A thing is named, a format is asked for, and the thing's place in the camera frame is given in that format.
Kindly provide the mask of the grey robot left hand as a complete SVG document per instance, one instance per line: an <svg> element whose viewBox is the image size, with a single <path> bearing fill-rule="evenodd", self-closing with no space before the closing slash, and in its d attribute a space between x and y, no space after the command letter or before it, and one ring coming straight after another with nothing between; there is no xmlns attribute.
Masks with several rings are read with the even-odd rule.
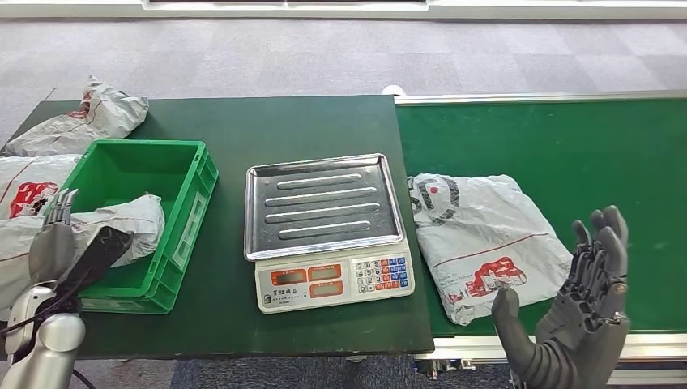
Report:
<svg viewBox="0 0 687 389"><path fill-rule="evenodd" d="M28 266L33 284L58 280L75 260L71 206L78 193L78 189L65 189L56 195L30 245Z"/></svg>

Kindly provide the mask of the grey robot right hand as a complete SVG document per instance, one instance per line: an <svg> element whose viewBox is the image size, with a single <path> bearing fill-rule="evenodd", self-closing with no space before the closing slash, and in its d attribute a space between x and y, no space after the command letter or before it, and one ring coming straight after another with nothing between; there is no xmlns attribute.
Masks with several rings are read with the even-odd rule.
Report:
<svg viewBox="0 0 687 389"><path fill-rule="evenodd" d="M577 242L570 273L531 340L519 318L519 296L502 286L493 301L497 336L511 370L529 387L604 386L629 332L629 230L610 205L591 213L593 231L573 223Z"/></svg>

